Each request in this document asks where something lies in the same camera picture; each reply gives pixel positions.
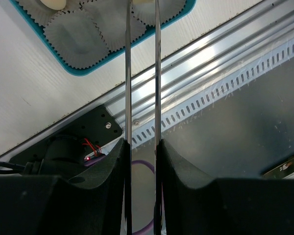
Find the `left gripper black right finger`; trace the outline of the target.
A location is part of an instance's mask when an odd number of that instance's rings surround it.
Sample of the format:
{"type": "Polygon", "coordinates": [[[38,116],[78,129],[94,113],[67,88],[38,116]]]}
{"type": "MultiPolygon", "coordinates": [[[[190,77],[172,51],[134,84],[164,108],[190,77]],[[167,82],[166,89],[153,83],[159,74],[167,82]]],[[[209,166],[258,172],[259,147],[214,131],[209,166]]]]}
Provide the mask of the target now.
{"type": "Polygon", "coordinates": [[[294,235],[294,180],[215,178],[160,143],[170,235],[294,235]]]}

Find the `white oval chocolate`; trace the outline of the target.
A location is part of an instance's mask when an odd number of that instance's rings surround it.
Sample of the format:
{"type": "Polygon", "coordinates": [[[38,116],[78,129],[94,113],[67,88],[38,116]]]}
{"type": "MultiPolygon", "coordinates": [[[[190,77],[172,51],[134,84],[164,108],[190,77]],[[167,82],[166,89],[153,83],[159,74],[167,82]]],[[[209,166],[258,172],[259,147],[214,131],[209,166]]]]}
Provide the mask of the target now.
{"type": "Polygon", "coordinates": [[[66,7],[66,0],[41,0],[41,3],[52,10],[62,10],[66,7]]]}

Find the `cream white chocolate cube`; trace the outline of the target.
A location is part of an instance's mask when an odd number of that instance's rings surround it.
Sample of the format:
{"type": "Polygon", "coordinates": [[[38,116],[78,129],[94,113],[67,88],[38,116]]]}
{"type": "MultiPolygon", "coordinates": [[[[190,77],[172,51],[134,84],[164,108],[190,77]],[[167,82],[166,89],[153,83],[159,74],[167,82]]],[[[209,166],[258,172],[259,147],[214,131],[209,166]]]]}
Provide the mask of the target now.
{"type": "Polygon", "coordinates": [[[154,0],[133,0],[133,4],[145,4],[145,3],[152,3],[154,0]]]}

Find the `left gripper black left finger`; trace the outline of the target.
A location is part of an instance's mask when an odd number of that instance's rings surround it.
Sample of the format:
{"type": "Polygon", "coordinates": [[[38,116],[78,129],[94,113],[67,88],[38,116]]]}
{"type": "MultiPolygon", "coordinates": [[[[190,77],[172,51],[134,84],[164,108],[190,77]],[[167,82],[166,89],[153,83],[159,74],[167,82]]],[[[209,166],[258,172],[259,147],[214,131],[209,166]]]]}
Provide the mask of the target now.
{"type": "Polygon", "coordinates": [[[0,162],[0,235],[118,235],[125,141],[91,166],[84,153],[61,138],[39,162],[0,162]]]}

